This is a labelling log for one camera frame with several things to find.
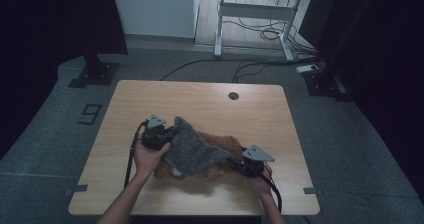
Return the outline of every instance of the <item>table top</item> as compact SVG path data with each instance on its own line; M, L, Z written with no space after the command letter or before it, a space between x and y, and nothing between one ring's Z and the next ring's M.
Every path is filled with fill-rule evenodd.
M231 100L230 92L239 98ZM166 127L181 116L198 131L232 135L246 147L260 146L276 159L270 166L282 196L282 213L319 212L316 195L303 190L313 185L281 86L124 80L116 87L79 180L79 185L88 185L87 191L74 193L70 213L103 214L119 195L134 133L152 113L166 119ZM247 179L233 172L213 182L206 182L202 174L183 181L151 177L132 214L249 216L264 212Z

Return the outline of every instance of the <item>gray cloth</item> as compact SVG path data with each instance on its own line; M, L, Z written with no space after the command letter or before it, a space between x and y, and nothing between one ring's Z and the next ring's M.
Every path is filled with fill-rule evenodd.
M183 175L192 176L232 157L230 152L206 143L183 118L175 117L174 127L178 128L178 133L164 158Z

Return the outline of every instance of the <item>black curtain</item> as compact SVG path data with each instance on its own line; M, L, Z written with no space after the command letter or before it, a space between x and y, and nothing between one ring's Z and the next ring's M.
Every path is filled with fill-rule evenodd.
M335 0L319 46L328 64L341 71L349 95L385 141L421 200L423 8L423 0ZM346 35L354 20L357 23Z
M87 53L127 54L115 0L0 0L2 156L50 94L57 67Z

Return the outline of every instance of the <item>white standing desk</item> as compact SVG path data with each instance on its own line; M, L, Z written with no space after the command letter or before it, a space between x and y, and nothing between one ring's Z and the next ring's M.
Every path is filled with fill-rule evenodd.
M289 36L291 26L293 25L299 2L300 0L296 0L295 4L291 7L276 7L240 3L226 3L224 2L224 0L220 0L218 14L218 30L216 31L215 38L215 57L221 56L222 18L224 16L230 16L286 21L287 25L285 25L283 35L280 36L280 42L287 60L293 61L294 58L290 50L290 44L288 43L287 38Z

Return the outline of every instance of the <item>gray carpet floor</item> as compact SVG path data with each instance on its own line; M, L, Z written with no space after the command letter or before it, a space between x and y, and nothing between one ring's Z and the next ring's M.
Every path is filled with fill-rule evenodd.
M226 59L252 58L226 54ZM129 56L102 55L120 68L110 86L68 88L85 62L59 67L59 80L26 131L0 162L0 223L94 223L97 216L68 212L103 116L118 81L159 80L174 68L212 53L129 49ZM167 81L232 81L238 62L197 63ZM424 207L378 133L354 103L310 96L296 67L267 67L241 83L281 85L286 93L321 211L318 223L424 223ZM246 69L255 73L260 67ZM87 104L102 105L93 125L81 125ZM307 223L288 216L288 223Z

